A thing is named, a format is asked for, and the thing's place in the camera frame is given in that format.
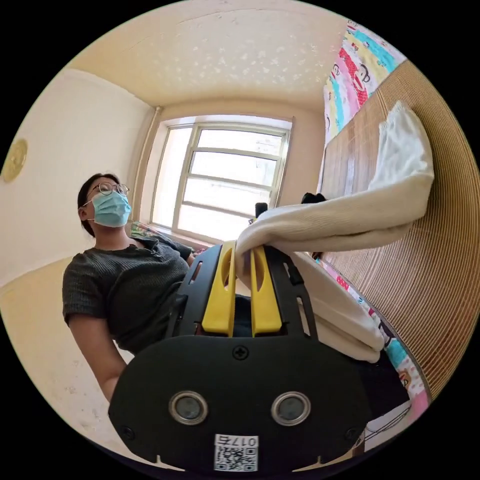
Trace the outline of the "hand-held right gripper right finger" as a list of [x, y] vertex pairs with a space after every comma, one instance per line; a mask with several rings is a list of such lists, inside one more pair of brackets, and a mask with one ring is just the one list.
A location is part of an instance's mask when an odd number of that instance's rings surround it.
[[279, 333], [283, 322], [263, 246], [250, 251], [250, 280], [253, 336]]

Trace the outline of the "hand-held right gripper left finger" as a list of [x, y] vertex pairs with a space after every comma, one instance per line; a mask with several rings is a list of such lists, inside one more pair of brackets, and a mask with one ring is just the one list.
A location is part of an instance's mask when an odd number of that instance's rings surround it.
[[208, 334], [232, 337], [234, 331], [235, 241], [222, 244], [201, 326]]

